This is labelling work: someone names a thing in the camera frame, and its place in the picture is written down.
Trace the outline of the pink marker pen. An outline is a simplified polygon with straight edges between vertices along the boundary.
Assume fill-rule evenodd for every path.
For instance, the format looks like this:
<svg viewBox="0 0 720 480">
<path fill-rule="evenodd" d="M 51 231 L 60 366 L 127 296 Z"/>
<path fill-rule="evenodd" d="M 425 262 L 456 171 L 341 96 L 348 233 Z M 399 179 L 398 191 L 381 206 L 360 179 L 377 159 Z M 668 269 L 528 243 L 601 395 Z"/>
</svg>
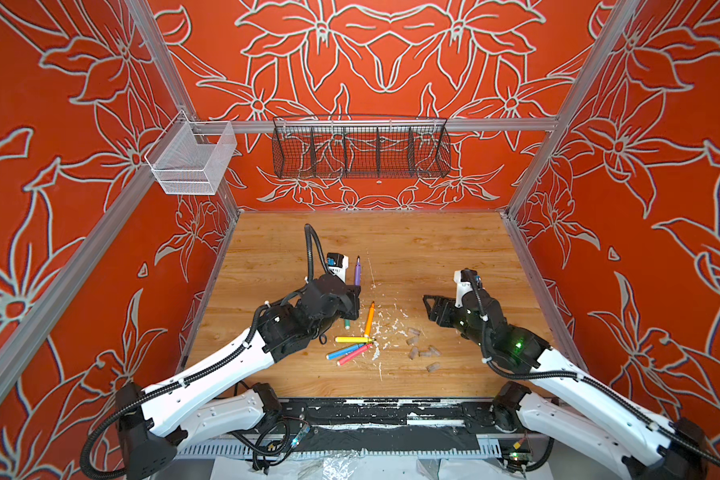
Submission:
<svg viewBox="0 0 720 480">
<path fill-rule="evenodd" d="M 343 357 L 341 357 L 337 361 L 337 364 L 339 366 L 343 366 L 343 365 L 347 364 L 348 362 L 352 361 L 353 359 L 355 359 L 356 357 L 362 355 L 366 351 L 370 350 L 373 346 L 374 346 L 373 343 L 367 343 L 367 344 L 363 345 L 362 347 L 358 348 L 357 350 L 350 352 L 350 353 L 344 355 Z"/>
</svg>

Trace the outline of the orange marker pen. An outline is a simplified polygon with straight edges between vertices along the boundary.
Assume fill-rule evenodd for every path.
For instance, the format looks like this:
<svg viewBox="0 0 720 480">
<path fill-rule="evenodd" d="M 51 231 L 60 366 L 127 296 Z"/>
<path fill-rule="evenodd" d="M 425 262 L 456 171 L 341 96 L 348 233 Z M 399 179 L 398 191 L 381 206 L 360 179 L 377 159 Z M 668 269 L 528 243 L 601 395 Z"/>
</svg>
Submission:
<svg viewBox="0 0 720 480">
<path fill-rule="evenodd" d="M 376 310 L 376 305 L 375 305 L 375 302 L 372 301 L 368 308 L 367 318 L 366 318 L 366 322 L 364 325 L 364 336 L 366 338 L 369 338 L 371 336 L 371 330 L 372 330 L 372 326 L 373 326 L 375 310 Z"/>
</svg>

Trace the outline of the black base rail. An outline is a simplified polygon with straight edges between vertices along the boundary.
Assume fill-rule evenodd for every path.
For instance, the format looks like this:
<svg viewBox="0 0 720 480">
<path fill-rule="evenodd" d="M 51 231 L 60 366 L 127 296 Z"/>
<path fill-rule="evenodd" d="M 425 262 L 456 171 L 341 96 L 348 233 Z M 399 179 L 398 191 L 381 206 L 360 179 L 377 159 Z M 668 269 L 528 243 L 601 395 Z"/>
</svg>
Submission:
<svg viewBox="0 0 720 480">
<path fill-rule="evenodd" d="M 499 429 L 488 398 L 283 398 L 256 426 L 235 437 L 225 427 L 182 448 L 180 460 L 250 460 L 256 449 L 282 440 L 290 460 L 330 456 L 401 456 L 419 459 L 535 461 L 546 436 L 522 427 Z"/>
</svg>

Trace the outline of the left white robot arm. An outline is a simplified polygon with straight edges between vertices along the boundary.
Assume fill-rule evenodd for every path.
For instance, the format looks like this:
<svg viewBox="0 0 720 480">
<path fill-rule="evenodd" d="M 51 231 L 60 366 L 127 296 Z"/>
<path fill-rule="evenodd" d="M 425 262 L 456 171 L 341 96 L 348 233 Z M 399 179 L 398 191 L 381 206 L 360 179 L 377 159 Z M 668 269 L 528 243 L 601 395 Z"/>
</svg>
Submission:
<svg viewBox="0 0 720 480">
<path fill-rule="evenodd" d="M 127 383 L 115 396 L 114 421 L 127 479 L 165 468 L 189 444 L 189 419 L 225 390 L 307 348 L 338 319 L 359 316 L 362 288 L 324 274 L 259 306 L 251 326 L 205 360 L 156 384 Z"/>
</svg>

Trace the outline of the blue marker pen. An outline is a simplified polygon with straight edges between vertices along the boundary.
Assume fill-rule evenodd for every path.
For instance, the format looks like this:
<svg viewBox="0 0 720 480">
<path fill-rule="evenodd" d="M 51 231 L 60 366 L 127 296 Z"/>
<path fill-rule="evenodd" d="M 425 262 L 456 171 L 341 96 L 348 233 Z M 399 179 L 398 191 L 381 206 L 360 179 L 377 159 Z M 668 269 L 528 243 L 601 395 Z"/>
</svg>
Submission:
<svg viewBox="0 0 720 480">
<path fill-rule="evenodd" d="M 346 355 L 349 355 L 350 353 L 353 353 L 357 350 L 359 350 L 361 347 L 365 346 L 365 343 L 355 343 L 351 344 L 348 347 L 345 347 L 343 349 L 334 351 L 326 356 L 327 360 L 338 360 Z"/>
</svg>

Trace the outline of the aluminium frame rails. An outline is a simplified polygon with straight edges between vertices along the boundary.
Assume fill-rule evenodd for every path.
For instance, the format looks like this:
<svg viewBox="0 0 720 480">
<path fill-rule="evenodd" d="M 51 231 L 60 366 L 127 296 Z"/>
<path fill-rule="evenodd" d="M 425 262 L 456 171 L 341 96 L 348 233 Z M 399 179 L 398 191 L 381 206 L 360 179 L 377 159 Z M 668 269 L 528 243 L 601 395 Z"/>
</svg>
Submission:
<svg viewBox="0 0 720 480">
<path fill-rule="evenodd" d="M 637 5 L 636 1 L 615 3 L 557 116 L 514 120 L 462 119 L 449 121 L 447 125 L 456 131 L 466 132 L 545 131 L 547 133 L 545 143 L 555 144 L 554 136 L 560 134 L 563 128 L 570 124 L 575 110 L 583 100 L 584 93 L 592 85 L 595 74 L 603 67 L 606 54 L 615 45 L 618 35 L 623 31 Z M 126 186 L 125 192 L 116 199 L 108 213 L 84 239 L 82 246 L 62 270 L 60 277 L 54 280 L 1 347 L 0 405 L 154 184 L 155 178 L 150 168 L 139 167 L 133 180 Z"/>
</svg>

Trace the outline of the yellow marker pen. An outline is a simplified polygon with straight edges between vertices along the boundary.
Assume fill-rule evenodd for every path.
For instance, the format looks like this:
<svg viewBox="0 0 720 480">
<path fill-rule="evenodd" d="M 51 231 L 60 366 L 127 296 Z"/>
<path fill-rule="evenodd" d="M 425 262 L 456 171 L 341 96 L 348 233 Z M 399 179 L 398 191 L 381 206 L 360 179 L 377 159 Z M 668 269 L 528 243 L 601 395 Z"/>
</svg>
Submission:
<svg viewBox="0 0 720 480">
<path fill-rule="evenodd" d="M 367 344 L 373 342 L 374 339 L 366 336 L 337 336 L 334 337 L 334 341 L 339 344 Z"/>
</svg>

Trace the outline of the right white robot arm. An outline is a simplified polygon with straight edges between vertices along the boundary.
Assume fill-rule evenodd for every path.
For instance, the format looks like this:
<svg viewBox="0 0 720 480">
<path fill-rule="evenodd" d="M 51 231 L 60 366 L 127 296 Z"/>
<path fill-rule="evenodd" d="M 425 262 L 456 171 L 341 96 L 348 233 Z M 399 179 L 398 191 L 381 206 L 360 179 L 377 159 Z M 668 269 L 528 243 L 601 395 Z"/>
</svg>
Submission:
<svg viewBox="0 0 720 480">
<path fill-rule="evenodd" d="M 710 460 L 693 422 L 672 421 L 612 390 L 533 332 L 507 323 L 496 300 L 480 316 L 473 294 L 426 295 L 430 321 L 476 343 L 506 384 L 494 398 L 497 427 L 523 427 L 562 443 L 621 479 L 704 479 Z"/>
</svg>

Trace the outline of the purple marker pen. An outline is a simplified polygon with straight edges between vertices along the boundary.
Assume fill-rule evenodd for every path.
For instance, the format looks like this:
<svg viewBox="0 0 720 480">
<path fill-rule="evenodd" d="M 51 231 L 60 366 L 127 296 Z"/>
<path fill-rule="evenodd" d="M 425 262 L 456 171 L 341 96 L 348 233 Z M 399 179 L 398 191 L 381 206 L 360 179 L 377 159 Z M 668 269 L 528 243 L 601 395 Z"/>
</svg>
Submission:
<svg viewBox="0 0 720 480">
<path fill-rule="evenodd" d="M 353 280 L 356 286 L 362 285 L 362 262 L 359 256 L 356 257 Z"/>
</svg>

